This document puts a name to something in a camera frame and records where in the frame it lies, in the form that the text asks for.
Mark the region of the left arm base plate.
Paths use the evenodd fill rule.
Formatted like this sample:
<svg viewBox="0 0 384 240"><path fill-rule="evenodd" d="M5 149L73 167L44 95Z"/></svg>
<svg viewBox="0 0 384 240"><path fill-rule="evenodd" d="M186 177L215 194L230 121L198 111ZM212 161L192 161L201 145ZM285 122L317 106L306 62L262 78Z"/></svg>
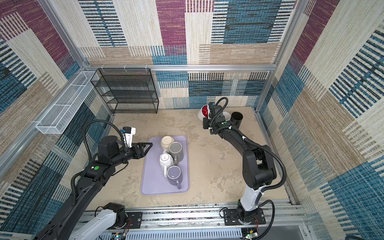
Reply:
<svg viewBox="0 0 384 240"><path fill-rule="evenodd" d="M126 212L125 224L122 230L139 229L142 224L143 212Z"/></svg>

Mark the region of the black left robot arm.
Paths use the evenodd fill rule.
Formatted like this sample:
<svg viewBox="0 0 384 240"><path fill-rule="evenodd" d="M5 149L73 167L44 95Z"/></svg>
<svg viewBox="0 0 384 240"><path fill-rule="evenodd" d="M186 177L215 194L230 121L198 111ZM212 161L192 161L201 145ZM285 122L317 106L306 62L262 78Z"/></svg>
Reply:
<svg viewBox="0 0 384 240"><path fill-rule="evenodd" d="M34 239L68 240L89 203L115 173L116 166L145 157L152 146L153 143L132 143L126 147L116 136L103 137L91 162L72 177L72 195Z"/></svg>

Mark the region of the white ceramic mug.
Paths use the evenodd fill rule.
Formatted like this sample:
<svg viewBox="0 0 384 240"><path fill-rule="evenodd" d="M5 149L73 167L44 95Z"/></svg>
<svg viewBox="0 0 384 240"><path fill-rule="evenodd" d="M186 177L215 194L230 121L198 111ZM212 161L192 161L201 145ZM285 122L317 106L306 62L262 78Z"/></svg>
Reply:
<svg viewBox="0 0 384 240"><path fill-rule="evenodd" d="M209 107L208 105L204 105L201 107L201 109L198 111L198 118L203 121L204 118L207 118L209 115Z"/></svg>

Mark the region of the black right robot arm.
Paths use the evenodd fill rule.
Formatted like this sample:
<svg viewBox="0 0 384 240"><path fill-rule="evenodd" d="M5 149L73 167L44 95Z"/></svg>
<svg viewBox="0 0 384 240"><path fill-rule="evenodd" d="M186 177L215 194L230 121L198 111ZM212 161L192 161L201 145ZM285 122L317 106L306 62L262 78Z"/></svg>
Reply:
<svg viewBox="0 0 384 240"><path fill-rule="evenodd" d="M237 216L239 223L250 224L261 213L259 201L264 192L279 188L285 182L285 176L282 176L278 184L272 184L277 178L274 159L279 164L281 161L267 145L254 143L235 124L226 121L222 114L223 107L209 103L208 109L208 116L203 119L203 128L229 142L242 156L242 174L246 188L238 201Z"/></svg>

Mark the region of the black ceramic mug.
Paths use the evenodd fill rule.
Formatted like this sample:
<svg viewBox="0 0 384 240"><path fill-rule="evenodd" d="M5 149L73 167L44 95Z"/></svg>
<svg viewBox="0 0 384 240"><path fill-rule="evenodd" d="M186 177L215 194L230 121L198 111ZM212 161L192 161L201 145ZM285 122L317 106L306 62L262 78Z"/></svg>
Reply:
<svg viewBox="0 0 384 240"><path fill-rule="evenodd" d="M233 112L231 114L231 118L230 118L230 121L235 125L237 126L237 128L240 127L241 123L242 123L242 120L243 120L244 116L242 113L240 112Z"/></svg>

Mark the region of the white patterned mug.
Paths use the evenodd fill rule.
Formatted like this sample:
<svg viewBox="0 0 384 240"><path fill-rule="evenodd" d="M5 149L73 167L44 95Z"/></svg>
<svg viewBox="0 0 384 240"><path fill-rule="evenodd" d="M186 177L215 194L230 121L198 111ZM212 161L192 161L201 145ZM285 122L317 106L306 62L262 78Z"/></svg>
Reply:
<svg viewBox="0 0 384 240"><path fill-rule="evenodd" d="M174 159L170 154L164 152L160 155L159 163L161 165L163 175L166 178L168 169L174 165Z"/></svg>

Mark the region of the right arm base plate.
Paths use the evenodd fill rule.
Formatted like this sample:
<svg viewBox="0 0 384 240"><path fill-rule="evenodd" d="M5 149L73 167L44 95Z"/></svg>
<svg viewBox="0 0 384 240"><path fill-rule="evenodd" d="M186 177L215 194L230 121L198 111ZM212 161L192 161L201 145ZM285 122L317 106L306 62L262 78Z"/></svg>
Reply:
<svg viewBox="0 0 384 240"><path fill-rule="evenodd" d="M220 211L220 215L224 218L224 223L226 226L266 224L265 215L262 209L257 209L253 217L244 221L240 220L237 209L223 208Z"/></svg>

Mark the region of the light blue mug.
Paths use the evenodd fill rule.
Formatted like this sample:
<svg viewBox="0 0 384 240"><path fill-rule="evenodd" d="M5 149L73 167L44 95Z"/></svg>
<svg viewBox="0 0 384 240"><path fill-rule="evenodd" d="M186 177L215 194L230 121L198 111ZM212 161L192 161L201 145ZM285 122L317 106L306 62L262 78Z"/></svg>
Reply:
<svg viewBox="0 0 384 240"><path fill-rule="evenodd" d="M225 121L229 121L231 119L231 114L223 111L223 116L225 117Z"/></svg>

